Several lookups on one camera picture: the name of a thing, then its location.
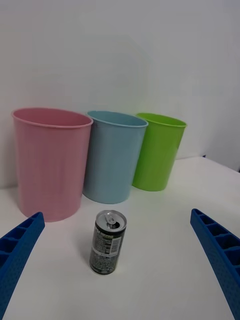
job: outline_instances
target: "plastic bucket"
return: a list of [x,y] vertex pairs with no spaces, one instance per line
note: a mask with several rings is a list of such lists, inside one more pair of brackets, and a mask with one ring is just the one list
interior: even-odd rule
[[12,113],[21,212],[46,222],[73,215],[81,203],[93,120],[80,113],[24,108]]
[[148,121],[133,186],[146,191],[166,188],[176,154],[187,124],[153,113],[138,113]]
[[134,115],[109,111],[87,113],[91,129],[83,194],[116,204],[129,197],[148,123]]

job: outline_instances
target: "can label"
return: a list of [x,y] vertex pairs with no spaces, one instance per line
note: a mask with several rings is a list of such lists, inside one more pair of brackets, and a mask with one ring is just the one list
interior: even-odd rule
[[107,275],[115,270],[124,233],[125,230],[120,234],[106,234],[95,226],[90,255],[90,267],[93,271]]

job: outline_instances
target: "can lid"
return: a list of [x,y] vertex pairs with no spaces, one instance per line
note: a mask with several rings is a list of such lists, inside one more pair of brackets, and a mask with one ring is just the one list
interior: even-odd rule
[[119,232],[127,225],[125,216],[115,210],[103,210],[96,216],[97,225],[108,232]]

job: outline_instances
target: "green bucket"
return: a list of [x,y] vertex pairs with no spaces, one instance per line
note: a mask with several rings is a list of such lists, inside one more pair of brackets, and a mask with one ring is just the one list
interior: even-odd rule
[[146,191],[161,191],[168,184],[176,154],[187,124],[153,113],[138,113],[148,121],[132,185]]

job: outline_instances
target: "pull tab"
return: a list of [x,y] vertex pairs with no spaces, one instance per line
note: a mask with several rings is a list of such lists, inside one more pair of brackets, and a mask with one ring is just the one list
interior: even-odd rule
[[105,219],[109,225],[115,225],[116,223],[116,220],[114,219],[113,214],[111,212],[105,213]]

